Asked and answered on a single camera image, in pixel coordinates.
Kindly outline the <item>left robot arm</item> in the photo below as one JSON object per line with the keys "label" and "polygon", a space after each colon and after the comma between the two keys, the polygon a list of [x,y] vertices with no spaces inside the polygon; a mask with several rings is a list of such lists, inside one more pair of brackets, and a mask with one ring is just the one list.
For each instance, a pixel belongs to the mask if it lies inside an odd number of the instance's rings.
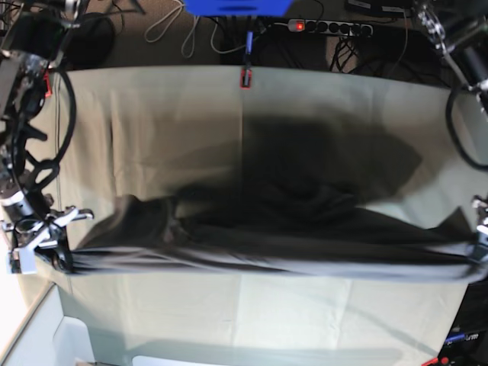
{"label": "left robot arm", "polygon": [[454,103],[462,91],[474,95],[481,111],[487,112],[487,2],[414,1],[413,13],[458,79],[445,107],[446,127],[454,148],[471,168],[487,172],[487,165],[475,161],[464,149],[453,119]]}

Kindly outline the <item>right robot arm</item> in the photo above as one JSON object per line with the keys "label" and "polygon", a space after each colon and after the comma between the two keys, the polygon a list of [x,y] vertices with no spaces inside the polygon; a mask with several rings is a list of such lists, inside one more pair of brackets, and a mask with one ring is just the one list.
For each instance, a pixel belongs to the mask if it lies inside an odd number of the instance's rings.
{"label": "right robot arm", "polygon": [[[37,258],[64,273],[73,271],[66,227],[93,217],[71,206],[53,209],[43,190],[54,181],[75,131],[77,106],[72,83],[59,67],[73,30],[81,25],[86,1],[22,1],[1,43],[1,233],[9,239],[7,269],[33,274]],[[56,155],[38,160],[27,150],[30,139],[47,135],[31,125],[47,97],[49,73],[64,81],[69,97],[68,125]]]}

